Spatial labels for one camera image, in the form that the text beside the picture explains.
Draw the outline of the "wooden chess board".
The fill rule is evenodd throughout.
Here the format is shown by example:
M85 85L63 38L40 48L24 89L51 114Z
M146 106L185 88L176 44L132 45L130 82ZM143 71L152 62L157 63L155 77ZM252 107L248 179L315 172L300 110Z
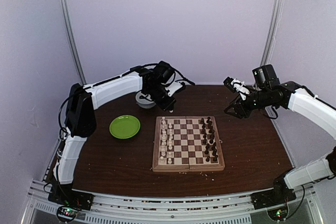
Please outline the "wooden chess board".
M225 168L214 116L163 116L156 118L152 170L159 173L217 172ZM167 135L166 145L161 145Z

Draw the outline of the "white bishop chess piece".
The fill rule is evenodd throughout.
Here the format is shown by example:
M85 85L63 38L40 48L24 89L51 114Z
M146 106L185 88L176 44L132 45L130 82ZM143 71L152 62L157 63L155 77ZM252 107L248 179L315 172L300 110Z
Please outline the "white bishop chess piece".
M166 140L167 140L167 135L162 135L162 138L161 138L161 145L162 146L166 145Z

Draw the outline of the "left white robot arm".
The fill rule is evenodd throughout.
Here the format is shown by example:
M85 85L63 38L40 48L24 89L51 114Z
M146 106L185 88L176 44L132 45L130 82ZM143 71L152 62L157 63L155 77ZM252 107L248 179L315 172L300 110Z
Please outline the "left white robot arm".
M176 80L179 71L168 66L137 66L116 77L94 84L74 84L63 102L65 121L60 123L60 144L51 179L58 200L71 205L76 197L72 190L73 175L81 149L97 128L95 110L129 93L142 92L163 111L173 111L173 95L185 89L185 77Z

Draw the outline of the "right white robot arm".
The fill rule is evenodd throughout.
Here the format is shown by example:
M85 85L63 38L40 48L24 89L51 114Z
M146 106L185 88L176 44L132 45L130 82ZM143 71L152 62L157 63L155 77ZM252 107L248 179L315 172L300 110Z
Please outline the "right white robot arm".
M252 88L228 77L224 85L238 94L225 113L239 119L248 118L253 110L284 108L274 125L295 168L275 178L271 190L254 194L257 202L293 200L299 186L335 178L335 108L293 81L279 83L273 78Z

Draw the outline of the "white ceramic bowl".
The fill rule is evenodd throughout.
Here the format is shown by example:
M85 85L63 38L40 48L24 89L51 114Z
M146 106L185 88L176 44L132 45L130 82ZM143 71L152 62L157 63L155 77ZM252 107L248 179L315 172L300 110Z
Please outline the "white ceramic bowl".
M138 106L143 109L151 109L156 105L149 94L143 94L141 91L136 94L135 100Z

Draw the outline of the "white corner rook piece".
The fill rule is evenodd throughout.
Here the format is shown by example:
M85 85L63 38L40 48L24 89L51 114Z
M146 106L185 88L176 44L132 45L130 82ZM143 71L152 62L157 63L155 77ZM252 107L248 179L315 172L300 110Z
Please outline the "white corner rook piece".
M164 116L162 117L161 124L163 128L166 128L166 119Z

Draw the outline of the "green plastic plate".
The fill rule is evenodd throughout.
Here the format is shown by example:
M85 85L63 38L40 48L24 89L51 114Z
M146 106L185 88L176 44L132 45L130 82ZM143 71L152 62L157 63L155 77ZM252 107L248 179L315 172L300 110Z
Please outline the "green plastic plate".
M141 128L138 118L132 115L122 115L115 118L109 125L110 134L117 139L129 139L137 135Z

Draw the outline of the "right aluminium frame post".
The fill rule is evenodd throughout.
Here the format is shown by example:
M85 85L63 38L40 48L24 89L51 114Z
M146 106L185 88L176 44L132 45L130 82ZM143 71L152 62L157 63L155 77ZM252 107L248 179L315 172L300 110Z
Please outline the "right aluminium frame post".
M266 41L265 41L263 53L261 55L261 60L259 62L259 66L263 66L263 65L270 63L272 51L275 45L276 31L279 27L280 20L281 20L283 4L284 4L284 0L274 0L273 2L269 28L267 31Z

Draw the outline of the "aluminium frame post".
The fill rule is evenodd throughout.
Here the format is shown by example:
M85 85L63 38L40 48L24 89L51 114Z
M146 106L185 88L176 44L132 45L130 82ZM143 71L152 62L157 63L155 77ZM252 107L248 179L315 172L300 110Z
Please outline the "aluminium frame post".
M70 13L68 9L67 0L60 0L60 6L61 6L62 15L63 15L64 23L65 23L65 29L66 29L67 39L68 39L68 43L70 47L71 56L75 64L75 69L78 74L80 83L86 84L87 82L86 82L85 74L84 74L80 59L79 59L77 45L76 45L75 37L74 37L74 32L73 32L72 25L71 25L71 19L70 19Z
M284 4L284 0L274 0L273 2L269 28L267 31L266 41L265 41L263 53L261 55L261 60L259 62L259 66L263 66L263 65L270 63L272 51L275 45L276 31L279 27L280 20L281 20L283 4Z

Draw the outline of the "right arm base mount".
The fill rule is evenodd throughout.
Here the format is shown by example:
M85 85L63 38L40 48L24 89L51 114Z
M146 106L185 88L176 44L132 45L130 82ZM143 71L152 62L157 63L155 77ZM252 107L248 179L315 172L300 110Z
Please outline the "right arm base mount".
M276 205L285 204L286 202L296 199L296 194L293 191L282 195L276 194L274 190L260 191L251 194L251 201L254 209L269 208Z

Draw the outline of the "aluminium front rail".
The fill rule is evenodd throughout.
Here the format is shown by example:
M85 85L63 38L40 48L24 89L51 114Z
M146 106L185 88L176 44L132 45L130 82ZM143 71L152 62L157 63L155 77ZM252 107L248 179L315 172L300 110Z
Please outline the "aluminium front rail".
M288 207L284 223L324 223L314 188L296 190L296 200L256 209L252 192L217 196L153 198L93 194L90 210L74 223L278 223L278 209Z

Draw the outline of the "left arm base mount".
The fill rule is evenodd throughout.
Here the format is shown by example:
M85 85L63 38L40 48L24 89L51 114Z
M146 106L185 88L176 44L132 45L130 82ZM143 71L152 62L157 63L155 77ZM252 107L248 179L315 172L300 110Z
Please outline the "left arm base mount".
M65 205L80 210L90 210L93 203L94 195L72 191L71 196L64 196L62 192L51 191L48 195L48 200L59 205Z

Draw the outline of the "left aluminium frame post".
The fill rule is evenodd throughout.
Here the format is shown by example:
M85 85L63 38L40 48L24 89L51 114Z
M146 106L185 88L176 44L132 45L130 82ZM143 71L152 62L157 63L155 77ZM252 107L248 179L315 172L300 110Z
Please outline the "left aluminium frame post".
M63 15L64 23L65 23L65 29L66 29L67 39L68 39L68 43L70 47L71 56L75 64L75 69L78 74L80 83L86 84L87 82L86 82L85 74L84 74L80 59L79 59L77 45L76 45L75 37L74 37L74 32L73 32L72 25L71 25L71 19L70 19L70 13L68 9L67 0L60 0L60 6L61 6L62 15Z

